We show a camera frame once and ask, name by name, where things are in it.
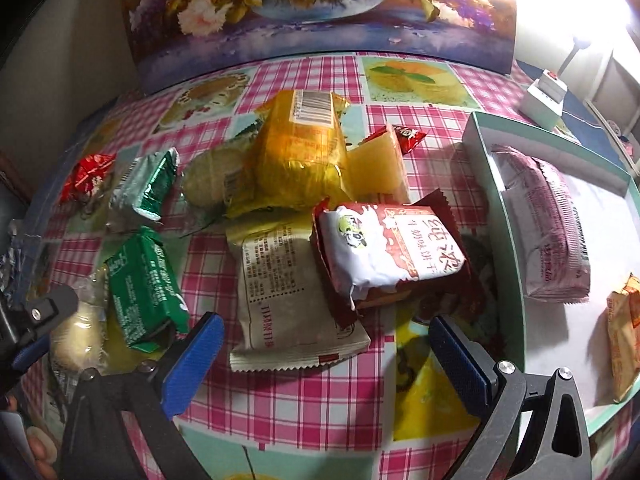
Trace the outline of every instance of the open box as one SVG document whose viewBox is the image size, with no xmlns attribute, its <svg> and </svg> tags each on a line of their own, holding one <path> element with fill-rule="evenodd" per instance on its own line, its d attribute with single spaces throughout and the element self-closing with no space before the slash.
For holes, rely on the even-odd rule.
<svg viewBox="0 0 640 480">
<path fill-rule="evenodd" d="M 640 272 L 640 194 L 621 168 L 563 137 L 518 121 L 474 112 L 462 137 L 474 174 L 488 200 L 488 224 L 498 285 L 500 330 L 506 352 L 520 370 L 551 375 L 574 373 L 593 434 L 640 389 L 636 381 L 613 403 L 607 296 Z M 525 298 L 518 258 L 517 225 L 502 199 L 504 184 L 491 157 L 494 144 L 513 146 L 555 165 L 564 174 L 578 210 L 591 264 L 587 303 L 548 304 Z"/>
</svg>

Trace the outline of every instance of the screw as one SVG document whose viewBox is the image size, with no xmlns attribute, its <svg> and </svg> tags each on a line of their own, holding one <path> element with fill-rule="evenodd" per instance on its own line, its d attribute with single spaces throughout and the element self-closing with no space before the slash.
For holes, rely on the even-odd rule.
<svg viewBox="0 0 640 480">
<path fill-rule="evenodd" d="M 142 361 L 138 365 L 138 371 L 142 372 L 143 374 L 150 374 L 151 372 L 153 372 L 156 369 L 156 365 L 157 364 L 158 363 L 153 361 L 153 359 L 147 359 L 145 361 Z"/>
<path fill-rule="evenodd" d="M 569 368 L 567 368 L 566 366 L 563 366 L 562 368 L 558 368 L 558 375 L 562 377 L 565 381 L 568 381 L 574 376 L 574 373 L 571 370 L 569 370 Z"/>
<path fill-rule="evenodd" d="M 80 378 L 83 381 L 90 381 L 91 379 L 93 379 L 96 375 L 98 374 L 98 370 L 96 370 L 95 368 L 86 368 L 85 370 L 82 371 L 82 373 L 80 374 Z"/>
<path fill-rule="evenodd" d="M 503 374 L 507 374 L 507 375 L 511 375 L 514 373 L 514 371 L 516 371 L 516 367 L 513 363 L 510 363 L 508 361 L 500 361 L 498 363 L 498 369 L 503 373 Z"/>
</svg>

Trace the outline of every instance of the table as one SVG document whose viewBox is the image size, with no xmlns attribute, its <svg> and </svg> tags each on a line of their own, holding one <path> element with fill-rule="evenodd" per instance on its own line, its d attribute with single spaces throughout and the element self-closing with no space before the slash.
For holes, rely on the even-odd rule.
<svg viewBox="0 0 640 480">
<path fill-rule="evenodd" d="M 427 103 L 415 91 L 393 92 L 369 80 L 367 70 L 373 64 L 388 62 L 400 62 L 407 70 L 421 70 L 416 66 L 426 63 L 429 73 L 443 78 L 439 80 L 442 85 L 451 85 L 457 105 Z M 453 83 L 456 77 L 462 86 Z M 226 87 L 216 90 L 215 104 L 209 110 L 192 112 L 182 120 L 167 117 L 168 110 L 189 88 L 212 78 L 218 82 L 226 78 Z M 72 205 L 56 206 L 50 218 L 46 214 L 87 139 L 90 153 L 117 153 L 118 163 L 125 165 L 135 156 L 175 146 L 183 168 L 198 153 L 247 126 L 254 118 L 252 110 L 279 89 L 304 88 L 335 91 L 351 102 L 343 119 L 351 145 L 361 140 L 365 131 L 386 122 L 427 132 L 426 139 L 405 159 L 412 198 L 439 187 L 461 231 L 482 237 L 486 205 L 460 142 L 462 132 L 474 109 L 527 121 L 516 108 L 523 93 L 521 85 L 529 82 L 516 64 L 511 76 L 501 76 L 424 57 L 362 52 L 254 62 L 202 76 L 147 98 L 130 92 L 81 124 L 60 170 L 38 192 L 26 225 L 43 237 L 50 253 L 50 282 L 72 284 L 91 273 L 123 241 L 106 234 L 104 217 L 82 221 L 74 215 Z M 255 478 L 264 480 L 329 479 L 338 475 L 380 480 L 441 478 L 477 421 L 461 410 L 446 380 L 437 387 L 427 385 L 416 391 L 417 397 L 412 399 L 410 390 L 403 394 L 407 404 L 398 404 L 396 347 L 401 338 L 407 338 L 404 332 L 410 322 L 403 319 L 404 313 L 393 307 L 368 313 L 363 323 L 371 338 L 369 351 L 340 364 L 284 372 L 232 373 L 228 353 L 241 339 L 241 327 L 236 322 L 235 263 L 224 235 L 215 228 L 180 237 L 186 219 L 186 204 L 174 190 L 163 205 L 160 232 L 191 323 L 203 312 L 213 310 L 226 325 L 226 342 L 179 420 L 185 439 L 209 473 L 214 478 L 235 480 L 250 479 L 252 472 Z M 34 247 L 35 242 L 26 251 L 29 268 L 37 259 Z M 429 359 L 424 361 L 429 377 L 442 377 L 438 365 Z M 34 410 L 48 422 L 55 410 L 43 388 L 45 372 L 39 362 L 22 384 Z M 411 413 L 403 413 L 407 406 Z M 421 414 L 430 422 L 422 424 Z M 607 425 L 606 442 L 613 442 L 614 448 L 608 460 L 601 460 L 603 471 L 626 449 L 631 418 L 629 406 Z M 161 478 L 140 434 L 133 435 L 149 477 Z"/>
</svg>

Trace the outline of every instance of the white wall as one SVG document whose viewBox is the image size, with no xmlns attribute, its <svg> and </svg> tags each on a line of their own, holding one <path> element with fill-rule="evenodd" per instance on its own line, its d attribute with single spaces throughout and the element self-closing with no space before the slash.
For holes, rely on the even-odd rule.
<svg viewBox="0 0 640 480">
<path fill-rule="evenodd" d="M 78 122 L 137 84 L 118 0 L 47 0 L 0 71 L 0 150 L 37 188 Z"/>
<path fill-rule="evenodd" d="M 594 43 L 576 55 L 563 76 L 579 98 L 593 97 L 618 42 L 609 27 L 614 20 L 606 15 L 610 2 L 517 3 L 516 58 L 541 68 L 558 70 L 573 47 L 577 14 L 599 27 Z M 637 49 L 625 52 L 627 71 L 636 66 L 640 74 Z M 47 0 L 0 71 L 0 150 L 37 187 L 78 121 L 136 85 L 118 0 Z M 608 85 L 598 99 L 626 116 L 633 113 L 620 109 L 627 91 Z"/>
</svg>

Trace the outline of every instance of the pink snack package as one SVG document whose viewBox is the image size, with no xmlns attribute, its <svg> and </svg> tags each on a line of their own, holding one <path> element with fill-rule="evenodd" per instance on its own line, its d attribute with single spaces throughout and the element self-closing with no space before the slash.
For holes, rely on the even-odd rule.
<svg viewBox="0 0 640 480">
<path fill-rule="evenodd" d="M 525 292 L 547 303 L 581 303 L 591 267 L 578 211 L 555 166 L 511 146 L 494 145 L 505 201 L 518 224 L 525 264 Z"/>
</svg>

